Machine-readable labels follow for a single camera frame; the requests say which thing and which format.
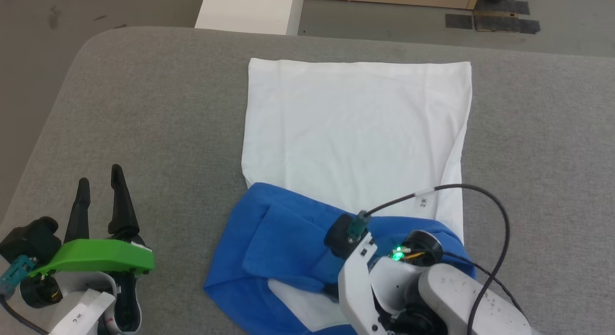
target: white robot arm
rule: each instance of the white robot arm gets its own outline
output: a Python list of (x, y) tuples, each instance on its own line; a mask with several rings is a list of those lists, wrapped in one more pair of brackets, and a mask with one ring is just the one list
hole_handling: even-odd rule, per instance
[[(396, 252), (372, 262), (377, 245), (365, 230), (347, 235), (352, 217), (334, 223), (325, 244), (345, 259), (338, 276), (342, 312), (358, 335), (465, 335), (468, 318), (483, 285), (446, 263), (431, 234), (413, 231)], [(523, 313), (488, 290), (472, 325), (474, 335), (539, 335)]]

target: black cable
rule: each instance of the black cable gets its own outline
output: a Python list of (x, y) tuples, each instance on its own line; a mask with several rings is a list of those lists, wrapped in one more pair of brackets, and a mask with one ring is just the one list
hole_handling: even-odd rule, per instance
[(24, 316), (20, 315), (19, 313), (17, 313), (15, 310), (13, 310), (13, 308), (11, 308), (11, 306), (9, 306), (9, 304), (6, 302), (6, 299), (4, 298), (4, 296), (0, 296), (0, 304), (2, 304), (2, 306), (4, 307), (4, 309), (9, 313), (9, 315), (13, 316), (13, 318), (15, 318), (16, 320), (18, 320), (21, 324), (23, 324), (24, 326), (27, 326), (28, 328), (34, 330), (35, 332), (37, 332), (38, 334), (41, 335), (49, 335), (49, 332), (46, 331), (43, 328), (40, 328), (40, 326), (37, 326), (36, 324), (34, 324), (33, 322), (30, 322), (29, 320), (27, 320), (26, 318), (24, 318)]
[[(474, 318), (476, 317), (476, 312), (479, 309), (479, 304), (481, 300), (483, 299), (483, 296), (485, 295), (487, 289), (489, 289), (490, 284), (492, 284), (492, 282), (494, 281), (496, 274), (498, 273), (500, 267), (502, 266), (502, 263), (504, 262), (504, 258), (506, 257), (506, 251), (508, 251), (508, 245), (510, 243), (510, 221), (509, 221), (506, 209), (504, 208), (502, 202), (499, 201), (498, 197), (495, 197), (491, 192), (485, 190), (484, 188), (473, 186), (473, 185), (468, 185), (468, 184), (449, 184), (449, 185), (436, 186), (433, 188), (433, 191), (445, 190), (448, 188), (465, 188), (468, 190), (474, 190), (474, 191), (483, 193), (484, 195), (489, 197), (492, 201), (494, 201), (494, 203), (496, 203), (496, 205), (498, 206), (504, 218), (505, 231), (504, 231), (504, 245), (502, 247), (502, 253), (499, 256), (498, 262), (496, 263), (496, 266), (493, 268), (492, 273), (489, 275), (489, 277), (487, 278), (487, 281), (483, 285), (483, 289), (480, 290), (479, 295), (476, 297), (476, 300), (474, 301), (474, 305), (472, 305), (472, 310), (470, 311), (470, 317), (468, 318), (468, 321), (467, 321), (467, 335), (472, 335), (472, 325), (474, 324)], [(417, 195), (415, 193), (411, 193), (407, 196), (394, 199), (380, 206), (376, 206), (376, 208), (373, 208), (372, 210), (369, 210), (368, 212), (366, 212), (365, 216), (372, 215), (376, 211), (380, 211), (384, 208), (387, 208), (387, 206), (400, 203), (401, 201), (405, 201), (407, 199), (412, 199), (413, 197), (416, 197), (416, 196)]]

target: cloth fold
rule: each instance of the cloth fold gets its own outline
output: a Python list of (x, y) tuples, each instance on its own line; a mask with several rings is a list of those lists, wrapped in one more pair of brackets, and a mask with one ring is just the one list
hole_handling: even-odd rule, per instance
[[(343, 260), (323, 243), (345, 211), (269, 184), (254, 184), (237, 203), (214, 252), (204, 290), (250, 334), (303, 335), (308, 327), (271, 291), (268, 280), (318, 293), (337, 281)], [(445, 250), (467, 258), (459, 238), (444, 224), (409, 217), (373, 217), (368, 226), (377, 255), (390, 252), (412, 230), (434, 234)], [(452, 258), (443, 262), (475, 276), (474, 267)], [(319, 334), (331, 333), (332, 328)], [(353, 334), (347, 325), (336, 334)]]

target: green led light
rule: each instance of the green led light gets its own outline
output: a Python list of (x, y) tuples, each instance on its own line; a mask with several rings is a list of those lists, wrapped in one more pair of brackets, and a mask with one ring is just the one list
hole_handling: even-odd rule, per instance
[(403, 257), (404, 257), (404, 254), (402, 252), (395, 252), (393, 254), (393, 257), (391, 257), (391, 258), (393, 258), (394, 261), (399, 261)]

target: white cloth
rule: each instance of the white cloth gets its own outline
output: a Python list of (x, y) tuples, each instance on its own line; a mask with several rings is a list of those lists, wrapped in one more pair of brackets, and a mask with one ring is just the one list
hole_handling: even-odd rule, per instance
[[(472, 99), (470, 63), (306, 63), (251, 59), (242, 169), (357, 213), (461, 182)], [(436, 219), (463, 241), (461, 190), (429, 193), (377, 215)], [(343, 324), (338, 307), (279, 282), (270, 289), (311, 331)]]

